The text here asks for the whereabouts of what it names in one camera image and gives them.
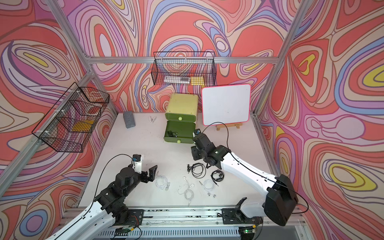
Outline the black earphones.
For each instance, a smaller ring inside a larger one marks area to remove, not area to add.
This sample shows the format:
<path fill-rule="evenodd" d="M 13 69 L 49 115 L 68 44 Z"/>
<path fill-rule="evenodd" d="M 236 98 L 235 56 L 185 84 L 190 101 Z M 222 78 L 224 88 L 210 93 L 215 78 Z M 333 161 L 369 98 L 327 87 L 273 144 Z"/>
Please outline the black earphones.
<path fill-rule="evenodd" d="M 178 137 L 178 133 L 177 132 L 167 131 L 167 134 L 168 134 L 169 137 L 172 137 L 172 138 L 177 138 Z"/>
<path fill-rule="evenodd" d="M 211 179 L 214 183 L 222 182 L 225 178 L 225 174 L 221 170 L 215 170 L 211 173 Z"/>
<path fill-rule="evenodd" d="M 196 179 L 202 179 L 206 176 L 206 167 L 202 163 L 187 165 L 187 172 L 191 173 Z"/>

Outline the green drawer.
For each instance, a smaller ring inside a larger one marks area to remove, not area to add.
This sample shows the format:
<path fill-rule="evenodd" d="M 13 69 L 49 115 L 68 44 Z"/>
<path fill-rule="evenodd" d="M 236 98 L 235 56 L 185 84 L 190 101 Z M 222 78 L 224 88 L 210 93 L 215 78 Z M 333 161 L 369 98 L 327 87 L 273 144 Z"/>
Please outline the green drawer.
<path fill-rule="evenodd" d="M 195 129 L 196 129 L 195 123 L 167 121 L 164 141 L 168 143 L 177 143 L 177 144 L 194 144 L 193 131 Z M 177 138 L 169 137 L 167 134 L 167 131 L 177 132 L 178 137 Z"/>
<path fill-rule="evenodd" d="M 165 117 L 168 121 L 175 122 L 190 122 L 194 123 L 197 120 L 196 114 L 180 114 L 180 113 L 165 113 Z"/>

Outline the green top drawer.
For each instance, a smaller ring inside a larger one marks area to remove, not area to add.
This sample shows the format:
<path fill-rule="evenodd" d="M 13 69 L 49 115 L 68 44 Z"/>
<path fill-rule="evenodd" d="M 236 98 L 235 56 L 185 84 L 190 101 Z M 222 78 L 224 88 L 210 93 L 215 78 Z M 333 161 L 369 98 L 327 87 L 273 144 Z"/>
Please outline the green top drawer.
<path fill-rule="evenodd" d="M 190 122 L 194 123 L 197 120 L 196 114 L 180 114 L 180 113 L 165 113 L 165 117 L 168 121 L 175 122 Z"/>

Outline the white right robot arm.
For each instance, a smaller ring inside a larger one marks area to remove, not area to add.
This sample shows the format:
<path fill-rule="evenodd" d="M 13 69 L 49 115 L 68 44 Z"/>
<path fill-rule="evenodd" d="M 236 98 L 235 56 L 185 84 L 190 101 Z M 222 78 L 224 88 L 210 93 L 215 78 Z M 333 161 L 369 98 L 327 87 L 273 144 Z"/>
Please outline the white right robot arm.
<path fill-rule="evenodd" d="M 297 193 L 289 177 L 275 176 L 243 161 L 229 148 L 215 146 L 199 129 L 194 131 L 193 159 L 203 160 L 209 167 L 228 172 L 253 187 L 261 198 L 251 201 L 243 197 L 233 209 L 223 209 L 222 218 L 245 224 L 253 218 L 268 217 L 278 226 L 285 226 L 299 203 Z"/>

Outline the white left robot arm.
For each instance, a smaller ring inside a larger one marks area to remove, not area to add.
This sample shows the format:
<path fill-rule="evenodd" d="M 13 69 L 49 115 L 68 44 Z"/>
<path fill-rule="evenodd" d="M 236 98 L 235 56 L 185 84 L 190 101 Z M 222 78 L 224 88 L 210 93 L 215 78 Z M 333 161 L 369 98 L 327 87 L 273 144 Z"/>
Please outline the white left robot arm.
<path fill-rule="evenodd" d="M 140 184 L 153 182 L 158 166 L 148 172 L 137 172 L 131 164 L 123 168 L 113 182 L 102 190 L 85 210 L 72 219 L 49 240 L 92 240 L 115 223 L 124 224 L 130 217 L 125 198 Z"/>

